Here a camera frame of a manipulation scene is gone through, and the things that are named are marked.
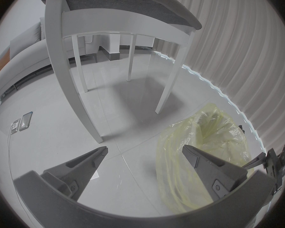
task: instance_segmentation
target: sofa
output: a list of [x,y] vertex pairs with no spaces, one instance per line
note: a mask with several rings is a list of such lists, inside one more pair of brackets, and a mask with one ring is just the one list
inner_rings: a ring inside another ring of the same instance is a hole
[[[68,58],[74,57],[72,37],[64,39]],[[79,54],[96,53],[99,36],[78,38]],[[44,32],[44,17],[40,22],[10,41],[0,55],[0,96],[25,76],[50,65]]]

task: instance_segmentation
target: brown pillow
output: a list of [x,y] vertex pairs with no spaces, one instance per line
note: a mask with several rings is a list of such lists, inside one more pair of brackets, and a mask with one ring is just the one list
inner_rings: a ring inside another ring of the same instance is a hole
[[9,62],[9,49],[0,59],[0,70]]

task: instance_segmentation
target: gray sofa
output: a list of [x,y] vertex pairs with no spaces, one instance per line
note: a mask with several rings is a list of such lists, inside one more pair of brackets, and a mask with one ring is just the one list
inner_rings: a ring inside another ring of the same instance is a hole
[[[0,96],[25,76],[51,64],[46,47],[43,18],[40,19],[41,22],[11,40],[10,46],[0,55],[0,60],[4,56],[7,57],[7,52],[10,55],[9,62],[0,69]],[[84,40],[84,37],[78,38],[80,55],[86,54]],[[68,58],[74,57],[72,37],[65,38],[65,48]]]

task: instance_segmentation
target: white chair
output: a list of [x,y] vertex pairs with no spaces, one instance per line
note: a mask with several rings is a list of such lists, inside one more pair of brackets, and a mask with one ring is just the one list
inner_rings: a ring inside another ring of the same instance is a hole
[[[77,37],[97,34],[130,34],[129,70],[131,79],[136,35],[160,38],[180,44],[174,66],[156,108],[160,113],[186,59],[199,21],[177,0],[42,0],[46,1],[46,44],[57,80],[72,109],[97,142],[102,137],[90,119],[70,73],[62,39],[72,36],[74,53]],[[80,79],[84,81],[82,70]]]
[[[82,66],[81,66],[81,61],[80,61],[77,35],[72,35],[72,41],[73,41],[74,56],[75,56],[75,62],[76,62],[79,78],[80,78],[82,87],[84,88],[84,92],[87,92],[87,84],[84,80],[84,74],[82,71]],[[86,55],[93,54],[95,61],[97,62],[96,53],[98,52],[98,49],[99,49],[100,35],[85,36],[84,42],[85,42]]]

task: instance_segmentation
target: chair seat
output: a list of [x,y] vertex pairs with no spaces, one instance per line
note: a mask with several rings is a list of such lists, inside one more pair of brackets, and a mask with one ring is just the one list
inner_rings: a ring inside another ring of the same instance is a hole
[[107,8],[140,13],[168,24],[201,29],[197,18],[177,0],[66,0],[70,10]]

